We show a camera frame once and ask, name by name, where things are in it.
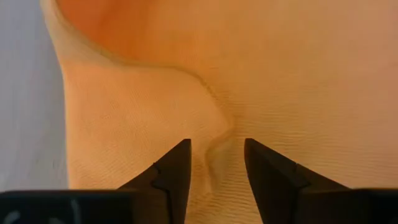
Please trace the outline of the orange microfiber towel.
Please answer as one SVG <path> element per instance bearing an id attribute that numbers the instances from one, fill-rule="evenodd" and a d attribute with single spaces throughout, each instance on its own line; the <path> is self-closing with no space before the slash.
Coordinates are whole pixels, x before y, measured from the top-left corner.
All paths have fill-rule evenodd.
<path id="1" fill-rule="evenodd" d="M 398 187 L 398 0 L 41 0 L 73 189 L 192 141 L 187 224 L 261 224 L 253 138 L 348 187 Z"/>

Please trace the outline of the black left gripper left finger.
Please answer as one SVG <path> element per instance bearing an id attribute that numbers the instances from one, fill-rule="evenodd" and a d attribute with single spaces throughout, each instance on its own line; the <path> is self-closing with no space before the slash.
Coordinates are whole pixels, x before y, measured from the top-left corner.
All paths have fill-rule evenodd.
<path id="1" fill-rule="evenodd" d="M 192 169 L 192 144 L 184 139 L 120 187 L 131 190 L 132 224 L 184 224 Z"/>

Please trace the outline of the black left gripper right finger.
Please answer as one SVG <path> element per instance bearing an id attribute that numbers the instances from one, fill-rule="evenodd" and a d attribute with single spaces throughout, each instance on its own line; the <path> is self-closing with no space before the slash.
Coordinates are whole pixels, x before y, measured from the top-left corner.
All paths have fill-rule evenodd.
<path id="1" fill-rule="evenodd" d="M 252 138 L 244 142 L 246 172 L 264 224 L 294 224 L 306 190 L 347 190 Z"/>

